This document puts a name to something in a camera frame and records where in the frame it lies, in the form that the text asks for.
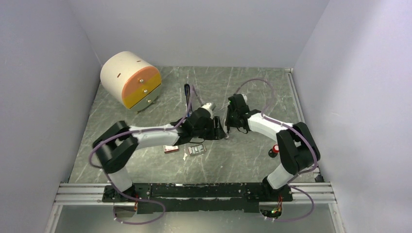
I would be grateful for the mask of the blue black stapler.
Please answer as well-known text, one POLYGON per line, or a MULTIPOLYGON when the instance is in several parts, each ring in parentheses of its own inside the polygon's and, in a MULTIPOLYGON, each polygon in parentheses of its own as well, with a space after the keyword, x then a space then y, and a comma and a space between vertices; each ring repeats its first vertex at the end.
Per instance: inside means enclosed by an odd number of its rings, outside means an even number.
POLYGON ((191 115, 192 112, 192 105, 191 105, 191 90, 190 90, 190 85, 188 83, 184 84, 184 92, 185 92, 185 98, 186 98, 186 106, 187 106, 187 116, 191 115))

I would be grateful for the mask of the red staples box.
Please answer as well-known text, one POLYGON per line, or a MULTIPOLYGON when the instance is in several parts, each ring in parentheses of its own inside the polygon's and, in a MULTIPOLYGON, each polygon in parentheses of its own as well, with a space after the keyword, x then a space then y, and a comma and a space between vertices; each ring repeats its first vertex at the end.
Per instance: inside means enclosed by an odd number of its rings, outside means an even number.
POLYGON ((163 149, 165 154, 179 151, 178 146, 164 146, 163 149))

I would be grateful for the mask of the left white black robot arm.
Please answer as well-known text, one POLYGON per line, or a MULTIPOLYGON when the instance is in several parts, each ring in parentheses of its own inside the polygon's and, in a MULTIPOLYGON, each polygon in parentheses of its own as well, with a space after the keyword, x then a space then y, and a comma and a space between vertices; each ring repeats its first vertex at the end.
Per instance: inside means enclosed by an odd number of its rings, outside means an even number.
POLYGON ((126 164, 136 150, 156 146, 179 146, 193 139, 221 140, 226 133, 220 118, 211 110, 199 107, 190 116, 157 127, 129 126, 118 121, 93 144, 91 155, 96 155, 100 169, 115 189, 115 196, 123 202, 134 197, 134 187, 126 164))

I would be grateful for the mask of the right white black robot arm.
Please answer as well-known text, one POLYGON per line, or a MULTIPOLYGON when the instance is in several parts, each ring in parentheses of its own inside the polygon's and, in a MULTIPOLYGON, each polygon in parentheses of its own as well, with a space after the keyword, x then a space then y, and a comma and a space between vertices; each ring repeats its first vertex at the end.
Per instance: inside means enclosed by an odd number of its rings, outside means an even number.
POLYGON ((234 94, 228 98, 229 106, 225 126, 244 129, 245 133, 262 134, 277 143, 280 164, 263 179, 266 185, 262 195, 273 201, 281 194, 281 188, 309 167, 317 167, 320 152, 304 122, 286 123, 268 117, 259 110, 250 110, 247 97, 234 94))

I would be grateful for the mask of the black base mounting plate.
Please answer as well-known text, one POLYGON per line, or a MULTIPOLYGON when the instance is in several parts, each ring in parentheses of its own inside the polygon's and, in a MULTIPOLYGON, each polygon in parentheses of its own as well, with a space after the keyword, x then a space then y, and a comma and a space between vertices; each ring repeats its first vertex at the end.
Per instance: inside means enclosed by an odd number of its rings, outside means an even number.
POLYGON ((125 193, 139 199, 137 214, 163 210, 259 213, 263 202, 279 204, 293 200, 287 185, 273 191, 264 183, 134 183, 125 193))

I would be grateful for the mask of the round white orange drawer box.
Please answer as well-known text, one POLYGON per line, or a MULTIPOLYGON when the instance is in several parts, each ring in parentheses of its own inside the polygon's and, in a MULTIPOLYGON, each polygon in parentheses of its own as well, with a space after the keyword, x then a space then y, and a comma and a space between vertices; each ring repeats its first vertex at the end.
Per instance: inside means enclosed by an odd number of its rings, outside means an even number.
POLYGON ((161 92, 159 70, 130 51, 122 51, 102 66, 100 81, 105 90, 126 109, 139 112, 161 92))

